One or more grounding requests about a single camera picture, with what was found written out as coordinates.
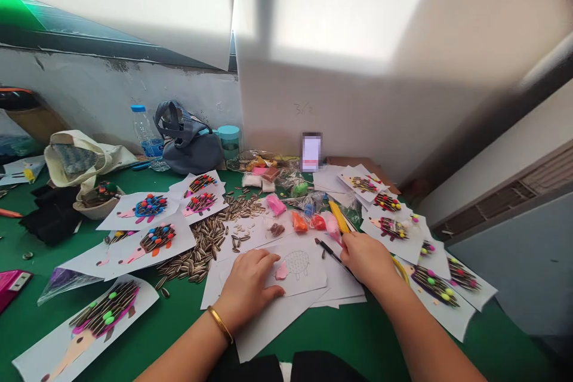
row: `white bag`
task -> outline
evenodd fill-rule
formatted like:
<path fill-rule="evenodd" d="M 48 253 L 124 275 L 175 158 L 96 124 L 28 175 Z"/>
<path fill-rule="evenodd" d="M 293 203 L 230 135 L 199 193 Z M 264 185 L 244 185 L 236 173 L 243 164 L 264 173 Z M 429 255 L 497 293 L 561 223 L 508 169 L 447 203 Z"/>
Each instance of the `white bag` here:
<path fill-rule="evenodd" d="M 97 161 L 86 171 L 70 180 L 66 175 L 61 156 L 52 147 L 53 144 L 73 145 L 76 148 L 91 151 L 95 154 Z M 67 130 L 52 134 L 50 144 L 44 150 L 44 157 L 46 158 L 50 178 L 54 185 L 67 187 L 81 184 L 82 188 L 79 195 L 89 191 L 96 185 L 96 175 L 109 173 L 117 168 L 138 162 L 137 158 L 124 146 L 97 143 L 80 130 Z"/>

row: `gray bag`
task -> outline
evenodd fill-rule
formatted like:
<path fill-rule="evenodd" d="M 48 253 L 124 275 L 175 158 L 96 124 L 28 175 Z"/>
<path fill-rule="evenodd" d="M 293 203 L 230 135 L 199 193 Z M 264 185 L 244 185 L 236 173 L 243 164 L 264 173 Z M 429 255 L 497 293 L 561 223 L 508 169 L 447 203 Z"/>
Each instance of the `gray bag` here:
<path fill-rule="evenodd" d="M 175 139 L 166 142 L 163 149 L 163 160 L 174 172 L 200 174 L 215 169 L 223 160 L 219 138 L 211 127 L 177 101 L 162 101 L 157 106 L 155 126 L 164 138 L 167 135 Z"/>

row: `hand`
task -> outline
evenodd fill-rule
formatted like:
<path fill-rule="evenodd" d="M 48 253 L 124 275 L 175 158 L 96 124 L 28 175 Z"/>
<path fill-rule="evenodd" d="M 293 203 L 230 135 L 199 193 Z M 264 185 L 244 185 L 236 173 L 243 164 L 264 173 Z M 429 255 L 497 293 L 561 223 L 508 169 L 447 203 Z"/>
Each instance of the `hand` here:
<path fill-rule="evenodd" d="M 342 236 L 340 259 L 364 285 L 372 291 L 374 285 L 400 280 L 392 256 L 379 241 L 364 233 Z"/>
<path fill-rule="evenodd" d="M 213 305 L 232 336 L 275 297 L 285 295 L 281 286 L 264 287 L 270 269 L 280 259 L 266 249 L 251 249 L 235 260 L 221 296 Z"/>

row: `window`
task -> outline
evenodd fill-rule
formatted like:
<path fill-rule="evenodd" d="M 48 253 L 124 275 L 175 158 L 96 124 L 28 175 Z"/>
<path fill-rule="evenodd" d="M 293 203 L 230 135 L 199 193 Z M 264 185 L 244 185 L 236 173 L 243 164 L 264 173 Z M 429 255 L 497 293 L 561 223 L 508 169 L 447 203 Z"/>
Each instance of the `window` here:
<path fill-rule="evenodd" d="M 35 0 L 0 0 L 0 44 L 214 69 L 208 64 Z M 233 33 L 229 71 L 237 71 Z"/>

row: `left hand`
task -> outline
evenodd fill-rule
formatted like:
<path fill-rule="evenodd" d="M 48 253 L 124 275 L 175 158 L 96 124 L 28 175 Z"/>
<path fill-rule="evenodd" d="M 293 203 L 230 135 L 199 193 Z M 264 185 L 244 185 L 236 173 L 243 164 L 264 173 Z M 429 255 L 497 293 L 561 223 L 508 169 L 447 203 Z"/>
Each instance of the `left hand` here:
<path fill-rule="evenodd" d="M 213 305 L 232 336 L 274 298 L 285 294 L 281 286 L 264 287 L 270 269 L 280 259 L 266 249 L 251 249 L 235 260 L 221 296 Z"/>

